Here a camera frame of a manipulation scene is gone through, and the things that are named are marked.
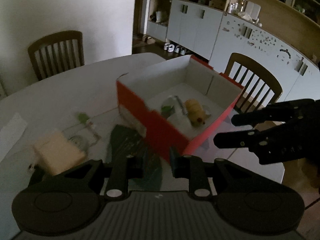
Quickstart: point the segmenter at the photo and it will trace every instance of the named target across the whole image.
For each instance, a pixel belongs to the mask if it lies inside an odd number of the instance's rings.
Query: red object
[[[192,56],[192,59],[200,62],[209,69],[212,69],[207,63]],[[221,76],[228,79],[230,82],[243,89],[243,86],[236,83],[224,74]],[[119,80],[116,82],[118,106],[123,106],[146,127],[145,141],[166,161],[169,162],[169,148],[175,147],[181,154],[192,155],[196,150],[221,124],[221,122],[229,115],[235,106],[239,95],[234,99],[232,104],[209,126],[204,132],[189,139],[181,134],[171,123],[161,116],[155,110],[150,110],[146,107],[144,101],[131,91],[126,85],[122,84]]]

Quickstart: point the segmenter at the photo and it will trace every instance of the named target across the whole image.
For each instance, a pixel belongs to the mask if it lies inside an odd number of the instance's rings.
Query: yellow toy
[[[188,118],[193,126],[205,124],[205,119],[207,118],[207,115],[205,114],[205,111],[196,99],[189,99],[185,101],[184,104],[188,111]]]

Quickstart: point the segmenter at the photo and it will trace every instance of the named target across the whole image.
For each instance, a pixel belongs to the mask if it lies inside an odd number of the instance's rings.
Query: wooden chair
[[[238,67],[235,75],[233,77],[230,76],[230,73],[234,67],[234,63],[239,63],[240,67]],[[269,95],[270,91],[274,93],[273,97],[270,99],[268,103],[275,103],[279,97],[282,94],[282,87],[279,84],[278,80],[262,65],[260,65],[258,62],[253,60],[252,58],[249,58],[245,55],[239,54],[239,53],[232,53],[227,65],[227,68],[224,72],[226,75],[228,75],[233,80],[237,81],[241,85],[245,86],[244,90],[238,99],[235,110],[238,113],[246,113],[247,111],[254,111],[256,109],[259,109],[262,105],[262,103],[266,100],[267,96]],[[261,100],[258,102],[258,104],[255,106],[254,103],[257,101],[258,97],[262,92],[265,92]]]
[[[28,48],[38,80],[84,65],[82,33],[63,31],[45,36]]]

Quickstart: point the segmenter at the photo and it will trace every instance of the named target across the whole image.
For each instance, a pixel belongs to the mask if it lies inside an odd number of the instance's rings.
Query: red box
[[[169,148],[192,154],[233,109],[243,87],[194,56],[183,56],[128,73],[117,82],[120,114],[146,142],[169,161]],[[169,95],[183,102],[195,98],[207,105],[211,116],[205,125],[185,133],[161,116],[161,104]]]

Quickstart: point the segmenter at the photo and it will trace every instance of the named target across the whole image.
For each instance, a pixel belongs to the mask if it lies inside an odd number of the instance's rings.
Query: screw
[[[108,197],[120,197],[122,195],[122,191],[119,189],[110,189],[107,191]]]
[[[210,195],[210,191],[205,188],[200,188],[195,191],[197,197],[207,197]]]

